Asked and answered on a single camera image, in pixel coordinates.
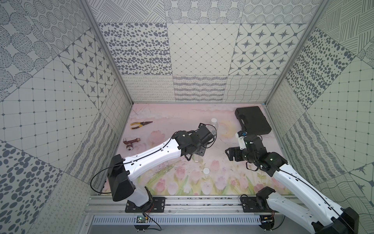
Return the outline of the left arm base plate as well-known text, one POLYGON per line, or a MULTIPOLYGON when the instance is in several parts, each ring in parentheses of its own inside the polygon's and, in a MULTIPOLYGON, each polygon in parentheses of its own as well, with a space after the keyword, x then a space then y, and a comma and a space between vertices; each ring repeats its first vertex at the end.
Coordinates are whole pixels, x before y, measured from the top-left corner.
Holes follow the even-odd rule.
POLYGON ((165 197, 153 197, 141 207, 137 207, 133 202, 127 201, 125 213, 163 213, 165 210, 165 197))

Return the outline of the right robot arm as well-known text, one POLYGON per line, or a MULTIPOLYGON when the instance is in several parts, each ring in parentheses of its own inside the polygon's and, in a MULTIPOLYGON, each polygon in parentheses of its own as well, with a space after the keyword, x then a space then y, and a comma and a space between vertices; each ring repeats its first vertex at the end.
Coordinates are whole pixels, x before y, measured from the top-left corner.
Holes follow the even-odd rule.
POLYGON ((256 194, 260 211, 277 211, 311 234, 357 234, 359 215, 351 207, 342 208, 305 180, 276 152, 268 152, 261 138, 239 131, 238 147, 226 149, 230 161, 245 161, 289 189, 304 205, 300 206, 266 186, 256 194))

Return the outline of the white bottle cap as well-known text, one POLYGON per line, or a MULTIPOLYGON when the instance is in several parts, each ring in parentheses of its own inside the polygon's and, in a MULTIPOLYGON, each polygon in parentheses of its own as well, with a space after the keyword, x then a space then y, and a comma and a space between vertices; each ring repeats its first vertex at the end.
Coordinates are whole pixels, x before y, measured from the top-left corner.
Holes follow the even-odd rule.
POLYGON ((210 173, 210 169, 209 168, 204 168, 203 173, 208 175, 210 173))

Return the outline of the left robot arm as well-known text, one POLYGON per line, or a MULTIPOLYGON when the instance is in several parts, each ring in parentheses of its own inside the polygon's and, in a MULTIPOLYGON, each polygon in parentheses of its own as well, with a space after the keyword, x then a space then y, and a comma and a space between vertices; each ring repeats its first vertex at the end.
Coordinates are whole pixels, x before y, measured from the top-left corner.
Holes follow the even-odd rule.
POLYGON ((197 130, 177 131, 165 142, 143 153, 126 158, 120 154, 114 156, 107 169, 113 201, 128 200, 142 211, 148 211, 154 199, 147 187, 136 184, 137 178, 169 160, 185 157, 190 161, 194 154, 203 156, 216 138, 216 127, 201 123, 197 130))

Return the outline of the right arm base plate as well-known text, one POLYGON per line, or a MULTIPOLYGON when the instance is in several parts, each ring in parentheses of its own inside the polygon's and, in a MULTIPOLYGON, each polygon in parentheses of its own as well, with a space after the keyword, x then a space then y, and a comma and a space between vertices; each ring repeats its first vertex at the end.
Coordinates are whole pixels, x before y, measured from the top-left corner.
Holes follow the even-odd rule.
POLYGON ((278 211, 271 209, 265 200, 257 197, 241 195, 240 202, 244 213, 278 213, 278 211))

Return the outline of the short clear plastic bottle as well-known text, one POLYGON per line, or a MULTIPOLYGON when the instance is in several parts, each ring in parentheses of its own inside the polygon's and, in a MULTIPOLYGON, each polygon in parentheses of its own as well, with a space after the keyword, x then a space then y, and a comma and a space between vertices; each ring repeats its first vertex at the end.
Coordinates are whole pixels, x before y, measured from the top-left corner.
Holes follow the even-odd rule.
POLYGON ((216 118, 212 118, 210 123, 206 125, 214 137, 217 137, 218 121, 216 118))

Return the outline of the tall clear plastic bottle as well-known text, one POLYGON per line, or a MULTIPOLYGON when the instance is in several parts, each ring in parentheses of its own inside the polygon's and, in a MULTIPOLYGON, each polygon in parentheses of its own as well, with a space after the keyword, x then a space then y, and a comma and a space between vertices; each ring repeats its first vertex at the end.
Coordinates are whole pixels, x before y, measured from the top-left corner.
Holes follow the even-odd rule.
POLYGON ((194 154, 193 161, 196 163, 200 163, 202 161, 202 157, 200 155, 194 154))

